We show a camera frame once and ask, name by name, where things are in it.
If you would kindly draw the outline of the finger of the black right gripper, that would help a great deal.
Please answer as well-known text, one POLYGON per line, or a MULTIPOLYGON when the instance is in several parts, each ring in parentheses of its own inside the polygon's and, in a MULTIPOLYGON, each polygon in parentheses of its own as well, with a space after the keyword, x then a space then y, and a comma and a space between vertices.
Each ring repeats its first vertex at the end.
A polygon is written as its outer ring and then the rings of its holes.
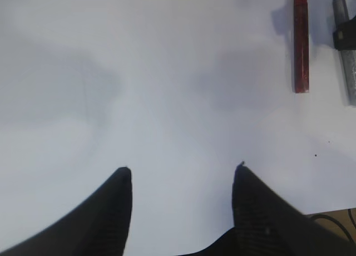
POLYGON ((334 17, 335 31, 333 32, 334 48, 338 51, 355 50, 355 17, 343 21, 341 17, 334 17))

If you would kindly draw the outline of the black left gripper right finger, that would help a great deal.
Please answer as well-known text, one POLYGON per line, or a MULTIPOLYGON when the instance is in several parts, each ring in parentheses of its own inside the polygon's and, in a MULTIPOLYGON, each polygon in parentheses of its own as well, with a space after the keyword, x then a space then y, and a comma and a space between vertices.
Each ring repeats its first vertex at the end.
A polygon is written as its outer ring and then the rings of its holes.
POLYGON ((355 255, 355 240, 334 217, 307 217, 244 162, 235 170, 234 227, 196 255, 355 255))

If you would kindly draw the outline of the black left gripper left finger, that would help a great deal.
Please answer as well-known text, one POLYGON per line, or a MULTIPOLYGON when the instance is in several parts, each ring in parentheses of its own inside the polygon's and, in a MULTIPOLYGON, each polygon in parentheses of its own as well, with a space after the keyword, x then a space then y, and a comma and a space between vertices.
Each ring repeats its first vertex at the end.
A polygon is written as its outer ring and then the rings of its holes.
POLYGON ((70 213, 1 255, 123 255, 131 214, 131 170, 118 168, 70 213))

